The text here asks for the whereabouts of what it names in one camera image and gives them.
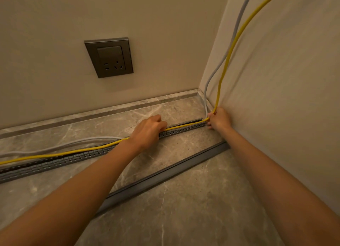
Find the beige wall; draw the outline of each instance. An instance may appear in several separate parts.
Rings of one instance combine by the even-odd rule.
[[[262,1],[251,0],[245,17]],[[339,2],[274,0],[267,5],[238,43],[220,101],[236,129],[338,214]],[[228,1],[201,89],[229,44],[242,3]],[[208,98],[214,103],[217,79],[212,84]]]
[[[195,89],[227,0],[0,0],[0,128]],[[98,79],[83,41],[127,36]]]

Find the hand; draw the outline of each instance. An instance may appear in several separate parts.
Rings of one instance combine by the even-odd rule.
[[[164,131],[167,126],[168,123],[162,121],[159,114],[151,116],[137,125],[128,141],[133,142],[138,150],[142,152],[158,141],[159,132]]]
[[[222,107],[217,107],[215,114],[208,113],[209,129],[214,129],[219,133],[226,132],[232,129],[232,121],[230,115]]]

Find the white cable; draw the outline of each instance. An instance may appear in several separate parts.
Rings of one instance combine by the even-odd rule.
[[[234,41],[234,39],[235,39],[235,37],[236,37],[237,30],[238,30],[238,26],[240,25],[240,22],[241,22],[241,19],[242,19],[244,10],[245,10],[245,8],[247,7],[249,1],[250,1],[250,0],[244,0],[244,3],[243,3],[243,5],[242,5],[242,7],[241,7],[241,9],[240,9],[240,13],[238,14],[238,17],[237,17],[237,20],[236,20],[234,32],[233,32],[232,39],[231,39],[231,41],[230,41],[229,47],[228,47],[227,51],[225,52],[225,54],[224,54],[222,60],[220,61],[220,63],[218,64],[218,66],[215,68],[215,70],[211,73],[209,79],[207,80],[207,83],[205,84],[205,88],[204,88],[205,118],[208,118],[207,89],[208,89],[209,82],[211,81],[211,79],[213,78],[213,76],[215,75],[215,73],[218,71],[218,69],[221,67],[221,65],[223,64],[224,60],[227,58],[227,55],[228,55],[228,53],[229,53],[230,46],[232,45],[232,43],[233,43],[233,41]]]
[[[72,145],[75,143],[79,143],[79,142],[83,142],[83,141],[89,141],[89,140],[121,140],[123,138],[121,137],[111,137],[111,136],[101,136],[101,137],[88,137],[88,138],[81,138],[79,140],[74,140],[74,141],[70,141],[61,145],[57,145],[57,146],[53,146],[53,147],[49,147],[49,148],[45,148],[45,149],[40,149],[40,150],[36,150],[36,151],[10,151],[10,152],[6,152],[6,153],[0,153],[0,158],[3,157],[7,157],[10,155],[35,155],[35,154],[41,154],[47,151],[52,151],[54,149],[57,148],[61,148],[61,147],[65,147],[68,145]]]

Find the outlet faceplate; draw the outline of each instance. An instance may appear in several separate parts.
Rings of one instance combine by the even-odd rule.
[[[99,78],[133,73],[128,38],[84,42]]]

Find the ethernet cable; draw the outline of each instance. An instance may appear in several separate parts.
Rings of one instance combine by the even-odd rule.
[[[258,6],[255,11],[248,17],[248,19],[244,22],[244,24],[242,25],[242,27],[240,28],[240,30],[237,32],[235,39],[233,40],[230,49],[228,51],[228,55],[225,59],[225,64],[224,64],[224,68],[223,68],[223,72],[222,75],[220,77],[219,83],[218,83],[218,88],[217,88],[217,97],[216,97],[216,102],[215,102],[215,107],[214,110],[212,112],[216,112],[219,100],[220,100],[220,93],[221,93],[221,85],[222,85],[222,81],[223,78],[225,76],[225,73],[227,71],[228,68],[228,64],[230,61],[230,57],[232,55],[232,52],[236,46],[237,41],[239,40],[240,36],[242,35],[242,33],[244,32],[245,28],[247,27],[247,25],[250,23],[250,21],[256,16],[256,14],[264,7],[266,6],[271,0],[265,0],[264,2],[261,3],[260,6]],[[179,125],[179,126],[175,126],[175,127],[171,127],[171,128],[167,128],[165,129],[165,131],[168,130],[173,130],[173,129],[178,129],[181,127],[185,127],[185,126],[189,126],[189,125],[194,125],[194,124],[199,124],[199,123],[203,123],[208,121],[209,118],[205,118],[201,121],[198,121],[196,123],[190,123],[190,124],[184,124],[184,125]],[[118,143],[120,143],[123,140],[127,140],[129,137],[123,138],[121,140],[117,140],[111,143],[108,143],[106,145],[102,145],[102,146],[97,146],[97,147],[90,147],[90,148],[83,148],[83,149],[76,149],[76,150],[71,150],[68,152],[62,152],[62,153],[56,153],[56,154],[42,154],[42,155],[31,155],[31,156],[27,156],[27,157],[21,157],[21,158],[17,158],[17,159],[11,159],[11,160],[7,160],[7,161],[2,161],[0,162],[0,165],[3,164],[8,164],[8,163],[13,163],[13,162],[18,162],[18,161],[23,161],[23,160],[28,160],[28,159],[36,159],[36,158],[50,158],[50,157],[58,157],[61,155],[66,155],[66,154],[74,154],[74,153],[80,153],[80,152],[85,152],[85,151],[90,151],[90,150],[96,150],[96,149],[102,149],[102,148],[107,148],[110,147],[112,145],[116,145]]]
[[[228,55],[228,52],[229,52],[229,49],[230,49],[230,46],[232,45],[235,37],[236,37],[236,34],[237,34],[237,30],[238,30],[238,27],[240,25],[240,22],[241,22],[241,19],[242,19],[242,16],[243,16],[243,13],[244,13],[244,10],[245,8],[247,7],[248,3],[249,3],[250,0],[244,0],[244,3],[240,9],[240,13],[238,14],[238,17],[237,17],[237,20],[236,20],[236,23],[235,23],[235,27],[234,27],[234,31],[233,31],[233,35],[232,35],[232,39],[230,41],[230,44],[228,46],[228,49],[227,51],[225,52],[225,54],[223,55],[223,58],[222,60],[220,61],[220,63],[217,65],[217,67],[215,68],[215,70],[211,73],[210,77],[208,78],[207,80],[207,83],[205,84],[205,88],[204,88],[204,108],[205,108],[205,118],[208,118],[208,105],[207,105],[207,89],[208,89],[208,85],[211,81],[211,79],[213,78],[213,76],[215,75],[215,73],[218,71],[218,69],[221,67],[221,65],[223,64],[223,62],[225,61],[225,59],[227,58],[227,55]]]
[[[65,146],[69,146],[72,144],[76,144],[76,143],[80,143],[80,142],[84,142],[84,141],[90,141],[90,140],[121,140],[123,139],[122,137],[112,137],[112,136],[101,136],[101,137],[88,137],[88,138],[81,138],[79,140],[74,140],[74,141],[70,141],[64,144],[60,144],[60,145],[56,145],[53,147],[49,147],[49,148],[45,148],[45,149],[40,149],[40,150],[36,150],[36,151],[10,151],[10,152],[6,152],[6,153],[0,153],[0,158],[3,157],[8,157],[10,155],[33,155],[33,154],[41,154],[47,151],[53,151],[56,150],[58,148],[62,148]]]

